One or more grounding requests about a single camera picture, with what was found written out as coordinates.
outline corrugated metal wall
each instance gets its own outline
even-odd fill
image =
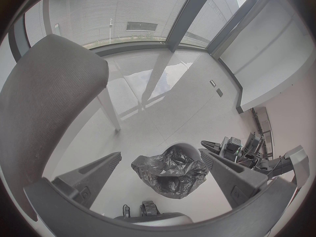
[[[238,9],[237,0],[207,0],[188,32],[211,41]]]
[[[25,28],[31,46],[46,36],[43,20],[43,0],[25,13]]]
[[[3,39],[0,45],[0,91],[7,80],[7,77],[11,73],[11,70],[16,65],[14,57],[12,55],[10,45],[9,45],[9,38],[8,34]]]
[[[155,37],[166,38],[186,0],[49,0],[53,33],[59,25],[61,36],[80,45],[124,38],[147,31],[126,31],[127,21],[158,24]]]

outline chair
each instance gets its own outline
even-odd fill
[[[7,78],[0,93],[0,165],[12,195],[31,219],[37,221],[37,216],[23,188],[42,177],[53,152],[57,164],[92,116],[81,112],[101,107],[120,130],[106,88],[108,75],[104,59],[50,34],[18,61]]]

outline floor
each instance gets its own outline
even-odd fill
[[[66,150],[54,176],[121,151],[121,162],[91,210],[114,218],[128,204],[131,216],[140,216],[141,202],[153,200],[160,212],[181,212],[194,222],[230,211],[211,174],[194,192],[177,200],[153,191],[131,168],[139,155],[160,154],[175,141],[202,148],[201,140],[222,142],[224,136],[234,136],[245,142],[256,131],[251,113],[239,115],[235,109],[239,89],[227,71],[208,53],[191,50],[152,49],[104,59],[109,64],[108,90],[121,131],[115,132],[99,109]],[[218,87],[222,97],[216,92]]]

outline trash bag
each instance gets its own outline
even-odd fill
[[[158,156],[139,156],[131,166],[154,191],[175,199],[182,199],[198,188],[209,172],[202,161],[192,160],[177,146]]]

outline garbage bag liner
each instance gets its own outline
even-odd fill
[[[139,156],[131,166],[154,191],[176,199],[182,199],[198,188],[209,172],[202,161],[192,160],[177,146],[158,156]]]

